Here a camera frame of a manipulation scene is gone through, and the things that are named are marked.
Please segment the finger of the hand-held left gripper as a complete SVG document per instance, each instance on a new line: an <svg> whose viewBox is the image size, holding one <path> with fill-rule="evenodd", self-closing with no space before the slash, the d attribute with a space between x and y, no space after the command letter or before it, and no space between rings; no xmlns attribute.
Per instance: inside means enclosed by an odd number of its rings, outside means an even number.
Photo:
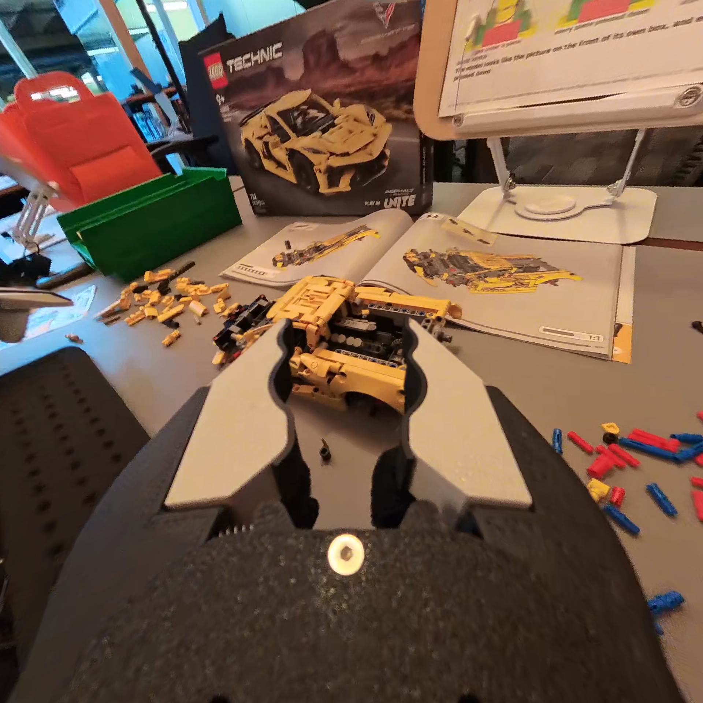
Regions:
<svg viewBox="0 0 703 703"><path fill-rule="evenodd" d="M73 306L69 297L48 290L1 290L1 309Z"/></svg>

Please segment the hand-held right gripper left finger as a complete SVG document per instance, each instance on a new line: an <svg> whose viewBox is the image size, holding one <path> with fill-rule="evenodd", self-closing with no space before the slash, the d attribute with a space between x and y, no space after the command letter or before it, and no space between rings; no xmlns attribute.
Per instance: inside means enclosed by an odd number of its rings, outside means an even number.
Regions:
<svg viewBox="0 0 703 703"><path fill-rule="evenodd" d="M314 526L319 502L287 405L293 351L293 324L276 322L210 384L166 509L222 508L243 527L274 502L296 528Z"/></svg>

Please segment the pile of yellow brick pieces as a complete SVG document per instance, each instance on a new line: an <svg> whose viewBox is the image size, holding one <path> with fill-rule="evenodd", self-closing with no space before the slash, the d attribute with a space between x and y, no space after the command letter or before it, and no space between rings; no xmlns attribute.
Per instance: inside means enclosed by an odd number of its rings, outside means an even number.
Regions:
<svg viewBox="0 0 703 703"><path fill-rule="evenodd" d="M209 285L192 278L189 273L193 268L183 277L165 280L176 269L145 271L141 278L126 285L119 297L94 319L104 326L122 322L130 328L143 321L153 321L167 330L163 347L171 347L182 336L180 317L188 316L199 325L210 314L229 319L243 310L243 306L234 301L227 283Z"/></svg>

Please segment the instruction booklet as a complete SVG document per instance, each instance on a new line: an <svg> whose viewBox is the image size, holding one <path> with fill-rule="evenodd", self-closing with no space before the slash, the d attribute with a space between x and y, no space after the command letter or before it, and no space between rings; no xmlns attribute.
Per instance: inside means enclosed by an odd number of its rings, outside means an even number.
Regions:
<svg viewBox="0 0 703 703"><path fill-rule="evenodd" d="M292 222L221 272L286 290L330 276L450 300L457 324L503 338L613 359L624 249L497 234L395 209L350 222Z"/></svg>

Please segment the yellow brick car model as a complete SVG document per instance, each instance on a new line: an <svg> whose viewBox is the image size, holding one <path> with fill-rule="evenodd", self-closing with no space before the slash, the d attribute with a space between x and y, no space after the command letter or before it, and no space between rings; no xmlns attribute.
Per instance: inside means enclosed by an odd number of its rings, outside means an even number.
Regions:
<svg viewBox="0 0 703 703"><path fill-rule="evenodd" d="M249 349L274 323L293 326L289 361L293 393L332 409L367 397L403 414L408 321L441 342L448 320L462 309L451 300L357 286L329 276L307 276L276 300L259 295L248 305L220 304L224 327L214 337L213 364L225 365Z"/></svg>

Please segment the black electronic device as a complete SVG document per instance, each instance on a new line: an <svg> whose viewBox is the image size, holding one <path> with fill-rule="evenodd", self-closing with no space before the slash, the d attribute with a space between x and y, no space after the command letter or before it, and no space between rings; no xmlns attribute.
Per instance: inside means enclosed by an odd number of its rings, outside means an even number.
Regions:
<svg viewBox="0 0 703 703"><path fill-rule="evenodd" d="M18 259L1 254L1 287L33 287L50 272L51 259L40 253L25 254Z"/></svg>

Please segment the sticker sheet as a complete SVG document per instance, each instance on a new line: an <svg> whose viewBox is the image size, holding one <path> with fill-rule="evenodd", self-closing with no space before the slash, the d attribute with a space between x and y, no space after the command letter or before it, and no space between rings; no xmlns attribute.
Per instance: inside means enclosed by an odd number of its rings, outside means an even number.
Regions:
<svg viewBox="0 0 703 703"><path fill-rule="evenodd" d="M32 287L2 287L1 290L38 290ZM23 339L31 339L83 318L90 310L96 294L96 286L86 286L61 294L73 300L73 306L29 309L27 330ZM1 346L14 345L1 342Z"/></svg>

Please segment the green storage bin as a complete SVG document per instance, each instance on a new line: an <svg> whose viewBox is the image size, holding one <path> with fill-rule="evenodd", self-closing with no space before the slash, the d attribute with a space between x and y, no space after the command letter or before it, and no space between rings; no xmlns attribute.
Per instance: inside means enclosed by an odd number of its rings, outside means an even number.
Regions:
<svg viewBox="0 0 703 703"><path fill-rule="evenodd" d="M185 168L59 215L92 269L129 282L242 223L225 169Z"/></svg>

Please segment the pile of small coloured pins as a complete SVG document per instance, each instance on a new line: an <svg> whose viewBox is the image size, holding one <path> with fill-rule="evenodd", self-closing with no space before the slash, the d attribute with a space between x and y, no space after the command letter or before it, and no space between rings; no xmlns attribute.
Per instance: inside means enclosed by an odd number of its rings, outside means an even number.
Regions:
<svg viewBox="0 0 703 703"><path fill-rule="evenodd" d="M639 427L634 427L628 434L622 435L616 423L603 423L601 444L594 445L575 431L563 434L560 428L552 433L551 446L562 455L564 438L581 452L592 458L586 469L586 490L590 497L613 525L623 533L637 538L641 535L640 527L622 510L626 499L626 489L610 485L605 479L615 470L637 469L641 461L637 455L654 458L658 461L683 467L694 464L702 469L702 433L672 433L668 436L655 435ZM679 516L679 512L670 497L656 483L646 484L646 495L659 511L669 520ZM702 476L690 476L690 498L695 518L702 525ZM668 591L655 595L647 601L653 618L655 632L663 637L662 618L680 610L685 604L684 596L678 591Z"/></svg>

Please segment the red storage bin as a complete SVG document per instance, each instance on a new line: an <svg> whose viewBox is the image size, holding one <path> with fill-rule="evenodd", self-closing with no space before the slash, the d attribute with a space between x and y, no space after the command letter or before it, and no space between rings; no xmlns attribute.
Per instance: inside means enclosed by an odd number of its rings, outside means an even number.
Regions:
<svg viewBox="0 0 703 703"><path fill-rule="evenodd" d="M56 195L69 212L158 179L163 172L111 93L53 71L16 83L1 112L1 155Z"/></svg>

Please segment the black office chair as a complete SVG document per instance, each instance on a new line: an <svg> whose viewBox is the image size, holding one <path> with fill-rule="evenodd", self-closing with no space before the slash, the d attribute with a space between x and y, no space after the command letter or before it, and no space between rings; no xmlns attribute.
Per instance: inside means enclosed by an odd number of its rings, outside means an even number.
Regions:
<svg viewBox="0 0 703 703"><path fill-rule="evenodd" d="M145 144L153 161L162 174L176 174L175 168L168 161L169 156L178 156L186 167L217 168L210 153L210 148L218 144L219 137L205 136L184 139L163 139Z"/></svg>

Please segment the white document stand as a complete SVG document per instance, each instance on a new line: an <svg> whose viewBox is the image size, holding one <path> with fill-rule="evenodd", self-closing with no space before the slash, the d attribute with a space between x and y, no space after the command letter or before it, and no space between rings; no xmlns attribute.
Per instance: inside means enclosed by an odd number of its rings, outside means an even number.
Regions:
<svg viewBox="0 0 703 703"><path fill-rule="evenodd" d="M498 185L485 190L461 217L496 233L562 241L628 245L644 240L656 195L626 185L646 130L702 123L702 79L597 98L501 108L439 117L458 1L427 1L421 30L413 110L424 135L436 141L485 139ZM624 174L608 186L517 185L502 138L637 129Z"/></svg>

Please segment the toy car set box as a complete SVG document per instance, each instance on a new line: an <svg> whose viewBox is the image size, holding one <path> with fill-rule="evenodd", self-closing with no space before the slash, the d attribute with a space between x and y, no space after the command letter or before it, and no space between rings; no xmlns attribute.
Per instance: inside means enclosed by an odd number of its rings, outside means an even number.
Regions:
<svg viewBox="0 0 703 703"><path fill-rule="evenodd" d="M255 215L420 214L432 144L413 110L419 1L328 1L200 52Z"/></svg>

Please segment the printed instruction sheet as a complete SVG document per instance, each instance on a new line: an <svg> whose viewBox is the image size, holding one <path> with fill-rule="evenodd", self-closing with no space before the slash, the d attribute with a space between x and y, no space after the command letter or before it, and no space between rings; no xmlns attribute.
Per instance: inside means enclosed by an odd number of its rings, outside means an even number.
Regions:
<svg viewBox="0 0 703 703"><path fill-rule="evenodd" d="M438 113L701 79L701 1L459 1Z"/></svg>

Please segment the wooden frame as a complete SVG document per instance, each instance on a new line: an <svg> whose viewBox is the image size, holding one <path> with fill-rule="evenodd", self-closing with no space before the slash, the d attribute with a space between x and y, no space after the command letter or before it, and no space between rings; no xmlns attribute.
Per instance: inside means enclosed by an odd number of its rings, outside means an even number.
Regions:
<svg viewBox="0 0 703 703"><path fill-rule="evenodd" d="M40 183L30 190L25 204L10 234L13 241L29 253L39 253L41 240L39 228L50 209L51 201L57 196L57 191L50 184Z"/></svg>

